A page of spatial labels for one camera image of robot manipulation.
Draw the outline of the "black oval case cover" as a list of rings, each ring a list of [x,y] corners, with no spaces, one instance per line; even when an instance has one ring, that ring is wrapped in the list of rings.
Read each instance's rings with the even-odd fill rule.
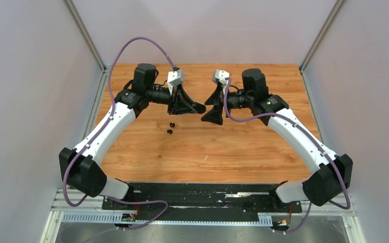
[[[197,114],[203,114],[206,112],[206,106],[204,104],[195,102],[192,106]]]

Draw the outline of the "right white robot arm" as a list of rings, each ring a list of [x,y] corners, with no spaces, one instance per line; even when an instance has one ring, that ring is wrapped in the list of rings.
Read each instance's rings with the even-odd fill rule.
[[[235,92],[229,90],[231,77],[227,71],[216,70],[212,81],[217,87],[205,101],[212,109],[202,121],[222,125],[223,113],[235,122],[259,119],[296,151],[311,173],[307,179],[273,185],[269,191],[273,210],[282,211],[293,201],[310,201],[319,207],[331,203],[344,210],[351,207],[347,189],[351,182],[352,159],[347,154],[338,155],[317,139],[282,97],[269,92],[260,69],[244,70],[243,88]]]

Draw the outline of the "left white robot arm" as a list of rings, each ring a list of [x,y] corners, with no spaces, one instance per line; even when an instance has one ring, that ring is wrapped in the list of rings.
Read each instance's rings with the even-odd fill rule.
[[[113,197],[122,209],[134,205],[129,184],[107,176],[100,167],[114,141],[150,103],[166,105],[170,115],[206,111],[205,105],[194,102],[183,89],[184,75],[179,68],[168,73],[166,87],[155,82],[158,73],[153,64],[138,64],[133,79],[112,98],[109,111],[95,129],[73,149],[61,150],[59,163],[65,185],[90,197]]]

